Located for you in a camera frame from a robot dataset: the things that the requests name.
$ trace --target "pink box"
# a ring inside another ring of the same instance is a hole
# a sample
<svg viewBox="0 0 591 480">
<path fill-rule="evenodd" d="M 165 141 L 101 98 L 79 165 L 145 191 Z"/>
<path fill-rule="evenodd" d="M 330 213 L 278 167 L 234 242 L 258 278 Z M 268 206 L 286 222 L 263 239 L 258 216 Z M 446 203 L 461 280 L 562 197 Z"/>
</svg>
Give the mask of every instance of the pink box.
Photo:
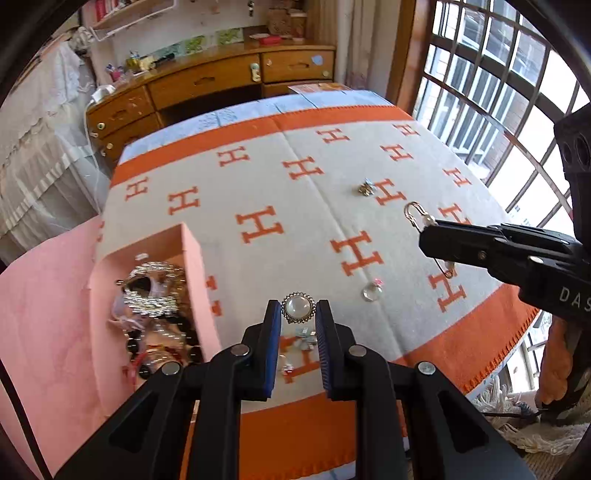
<svg viewBox="0 0 591 480">
<path fill-rule="evenodd" d="M 135 257 L 139 254 L 149 257 L 137 261 Z M 133 393 L 122 373 L 122 367 L 129 363 L 123 334 L 107 323 L 120 288 L 115 281 L 126 278 L 134 267 L 145 261 L 169 261 L 184 267 L 204 361 L 211 360 L 222 349 L 207 298 L 201 247 L 184 223 L 107 255 L 95 265 L 89 281 L 92 361 L 100 403 L 106 415 L 111 415 Z"/>
</svg>

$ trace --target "wooden drawer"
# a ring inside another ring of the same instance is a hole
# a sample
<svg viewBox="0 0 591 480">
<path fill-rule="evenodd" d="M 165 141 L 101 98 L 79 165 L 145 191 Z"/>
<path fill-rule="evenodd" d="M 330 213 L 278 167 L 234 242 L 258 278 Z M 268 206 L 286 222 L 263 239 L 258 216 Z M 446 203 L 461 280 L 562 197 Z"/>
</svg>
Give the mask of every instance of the wooden drawer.
<svg viewBox="0 0 591 480">
<path fill-rule="evenodd" d="M 230 88 L 253 85 L 251 63 L 259 63 L 259 55 L 243 55 L 204 63 L 173 73 L 150 83 L 150 94 L 157 110 L 191 98 Z"/>
<path fill-rule="evenodd" d="M 88 130 L 104 138 L 153 111 L 148 89 L 142 86 L 91 111 L 88 114 Z"/>
<path fill-rule="evenodd" d="M 332 50 L 286 50 L 263 53 L 262 81 L 287 82 L 290 80 L 321 79 L 333 77 L 334 55 Z"/>
<path fill-rule="evenodd" d="M 160 130 L 160 128 L 156 114 L 152 113 L 108 135 L 100 143 L 103 145 L 103 151 L 107 158 L 117 164 L 123 149 L 127 145 L 156 130 Z"/>
<path fill-rule="evenodd" d="M 264 98 L 276 97 L 278 95 L 289 95 L 291 93 L 295 93 L 293 90 L 290 90 L 291 85 L 302 85 L 305 83 L 320 83 L 323 81 L 324 80 L 298 80 L 296 82 L 268 83 L 267 85 L 262 86 L 262 95 Z"/>
</svg>

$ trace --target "black bead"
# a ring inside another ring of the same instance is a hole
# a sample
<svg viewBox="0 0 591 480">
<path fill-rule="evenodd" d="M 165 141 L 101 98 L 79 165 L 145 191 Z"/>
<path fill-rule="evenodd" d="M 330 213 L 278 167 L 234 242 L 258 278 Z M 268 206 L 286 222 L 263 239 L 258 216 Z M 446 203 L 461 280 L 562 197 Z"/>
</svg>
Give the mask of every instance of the black bead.
<svg viewBox="0 0 591 480">
<path fill-rule="evenodd" d="M 189 330 L 185 335 L 185 342 L 187 342 L 187 345 L 197 345 L 197 332 L 195 330 Z"/>
<path fill-rule="evenodd" d="M 139 343 L 135 339 L 127 340 L 127 351 L 130 353 L 138 353 L 139 352 Z"/>
<path fill-rule="evenodd" d="M 190 323 L 182 317 L 178 317 L 176 323 L 179 331 L 183 333 L 187 333 L 191 329 Z"/>
<path fill-rule="evenodd" d="M 143 378 L 144 380 L 147 380 L 147 379 L 150 378 L 150 375 L 152 375 L 152 372 L 145 365 L 140 365 L 139 366 L 139 370 L 138 370 L 138 374 L 139 374 L 139 377 L 140 378 Z"/>
<path fill-rule="evenodd" d="M 203 362 L 203 353 L 200 346 L 194 346 L 189 350 L 189 360 L 192 364 L 200 364 Z"/>
<path fill-rule="evenodd" d="M 172 323 L 173 325 L 176 325 L 181 320 L 181 317 L 174 315 L 172 317 L 166 317 L 165 320 L 168 323 Z"/>
</svg>

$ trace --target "small gold charm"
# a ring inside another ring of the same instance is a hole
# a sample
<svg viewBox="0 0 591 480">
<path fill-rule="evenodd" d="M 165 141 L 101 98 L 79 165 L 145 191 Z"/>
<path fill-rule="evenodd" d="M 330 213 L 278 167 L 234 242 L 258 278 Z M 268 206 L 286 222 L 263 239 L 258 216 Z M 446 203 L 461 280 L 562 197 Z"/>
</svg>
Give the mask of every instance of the small gold charm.
<svg viewBox="0 0 591 480">
<path fill-rule="evenodd" d="M 365 179 L 365 181 L 359 186 L 357 191 L 366 197 L 369 197 L 375 194 L 375 185 L 370 179 Z"/>
</svg>

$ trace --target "white wall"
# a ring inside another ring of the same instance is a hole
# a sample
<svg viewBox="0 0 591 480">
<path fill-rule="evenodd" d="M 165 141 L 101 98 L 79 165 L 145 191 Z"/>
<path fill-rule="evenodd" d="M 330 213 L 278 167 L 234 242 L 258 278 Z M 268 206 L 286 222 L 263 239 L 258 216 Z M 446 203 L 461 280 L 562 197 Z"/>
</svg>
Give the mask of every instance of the white wall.
<svg viewBox="0 0 591 480">
<path fill-rule="evenodd" d="M 130 50 L 147 55 L 197 35 L 267 23 L 270 0 L 255 0 L 253 17 L 248 16 L 248 0 L 219 0 L 220 13 L 216 15 L 212 14 L 214 4 L 215 0 L 178 0 L 177 8 L 137 23 L 104 42 L 111 42 L 114 60 L 122 65 Z"/>
<path fill-rule="evenodd" d="M 369 62 L 368 88 L 382 97 L 386 95 L 392 55 L 398 32 L 398 17 L 402 0 L 377 0 Z"/>
</svg>

